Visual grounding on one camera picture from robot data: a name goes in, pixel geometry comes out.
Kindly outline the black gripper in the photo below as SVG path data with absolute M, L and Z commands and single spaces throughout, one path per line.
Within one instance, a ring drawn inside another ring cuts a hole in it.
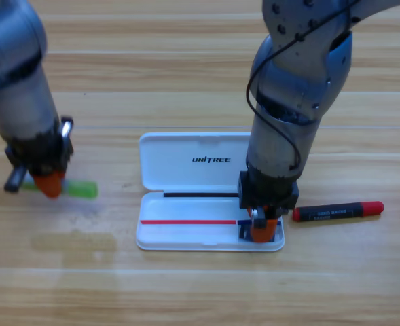
M 269 177 L 257 170 L 242 171 L 238 180 L 239 207 L 251 218 L 253 242 L 270 242 L 283 213 L 294 209 L 299 198 L 295 177 Z
M 30 140 L 12 139 L 7 142 L 5 154 L 12 171 L 3 186 L 4 190 L 18 192 L 24 187 L 25 176 L 29 174 L 46 197 L 59 197 L 73 155 L 70 138 L 73 125 L 73 118 L 61 117 L 47 132 L 39 133 Z

